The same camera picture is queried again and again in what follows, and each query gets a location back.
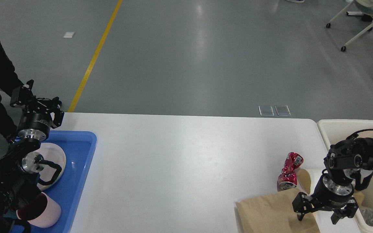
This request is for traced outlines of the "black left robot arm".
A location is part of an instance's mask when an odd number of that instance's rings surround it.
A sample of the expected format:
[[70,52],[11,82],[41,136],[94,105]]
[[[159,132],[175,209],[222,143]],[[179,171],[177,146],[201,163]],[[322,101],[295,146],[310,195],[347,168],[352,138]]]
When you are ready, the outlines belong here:
[[51,185],[62,171],[60,165],[35,153],[49,138],[51,129],[61,126],[64,111],[59,97],[38,98],[32,92],[34,81],[15,88],[11,107],[21,107],[22,116],[15,142],[0,158],[0,233],[9,233],[15,225],[31,232],[28,221],[4,217],[8,210],[19,210],[40,194],[37,184]]

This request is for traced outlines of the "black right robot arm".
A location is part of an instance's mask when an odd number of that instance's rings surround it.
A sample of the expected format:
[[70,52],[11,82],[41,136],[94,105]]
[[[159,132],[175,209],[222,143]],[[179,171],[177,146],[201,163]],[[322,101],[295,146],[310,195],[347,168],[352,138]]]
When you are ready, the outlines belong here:
[[299,221],[319,210],[332,211],[333,224],[355,216],[359,206],[353,197],[354,191],[367,189],[373,176],[373,138],[358,135],[356,131],[330,145],[324,158],[325,169],[314,192],[311,195],[299,192],[292,202]]

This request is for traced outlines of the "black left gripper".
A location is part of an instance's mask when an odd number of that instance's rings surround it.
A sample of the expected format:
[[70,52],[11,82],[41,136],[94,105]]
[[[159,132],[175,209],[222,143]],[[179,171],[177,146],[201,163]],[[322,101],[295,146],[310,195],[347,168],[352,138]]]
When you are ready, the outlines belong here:
[[64,111],[59,97],[46,100],[46,113],[35,113],[43,110],[43,105],[32,92],[34,80],[29,80],[25,85],[16,87],[12,91],[10,107],[21,108],[22,115],[17,127],[19,138],[32,138],[43,142],[49,138],[50,130],[61,126]]

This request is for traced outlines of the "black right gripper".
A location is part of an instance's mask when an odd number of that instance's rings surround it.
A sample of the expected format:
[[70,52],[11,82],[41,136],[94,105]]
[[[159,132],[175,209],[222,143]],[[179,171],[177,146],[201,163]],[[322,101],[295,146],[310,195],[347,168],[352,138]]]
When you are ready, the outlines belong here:
[[299,192],[292,201],[293,211],[297,219],[302,221],[305,214],[319,210],[333,211],[331,222],[336,225],[340,219],[353,218],[359,208],[353,198],[352,179],[348,178],[345,185],[335,183],[329,174],[322,174],[311,196]]

